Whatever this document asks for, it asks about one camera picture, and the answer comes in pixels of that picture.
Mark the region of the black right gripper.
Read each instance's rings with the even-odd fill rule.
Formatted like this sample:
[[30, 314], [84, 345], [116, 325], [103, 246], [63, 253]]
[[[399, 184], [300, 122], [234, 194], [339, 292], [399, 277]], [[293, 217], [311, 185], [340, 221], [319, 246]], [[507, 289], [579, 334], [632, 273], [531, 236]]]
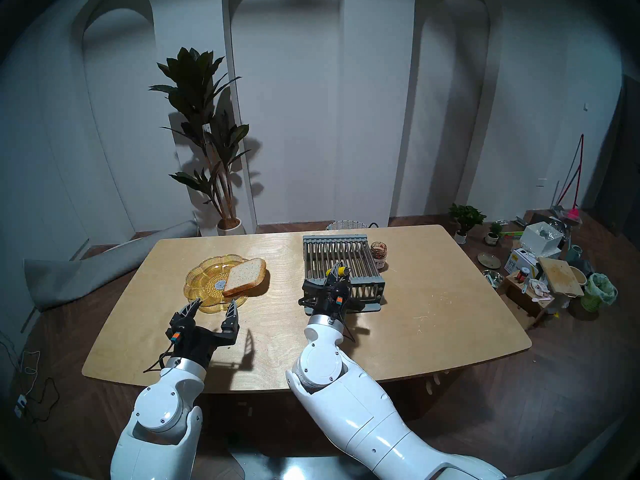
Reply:
[[347, 311], [362, 312], [366, 304], [351, 296], [350, 271], [341, 271], [341, 262], [336, 262], [326, 272], [322, 285], [305, 279], [302, 284], [304, 296], [298, 304], [312, 309], [312, 314], [328, 316], [332, 321], [343, 321]]

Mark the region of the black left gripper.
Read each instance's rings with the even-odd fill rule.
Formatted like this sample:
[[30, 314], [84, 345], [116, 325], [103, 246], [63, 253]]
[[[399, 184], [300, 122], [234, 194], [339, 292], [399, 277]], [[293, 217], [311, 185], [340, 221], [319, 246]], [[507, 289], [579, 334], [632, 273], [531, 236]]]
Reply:
[[238, 338], [239, 317], [236, 300], [226, 310], [221, 331], [213, 332], [195, 326], [195, 315], [202, 299], [197, 297], [172, 316], [172, 327], [167, 329], [167, 338], [173, 343], [171, 357], [192, 361], [208, 369], [213, 353], [219, 347], [233, 346]]

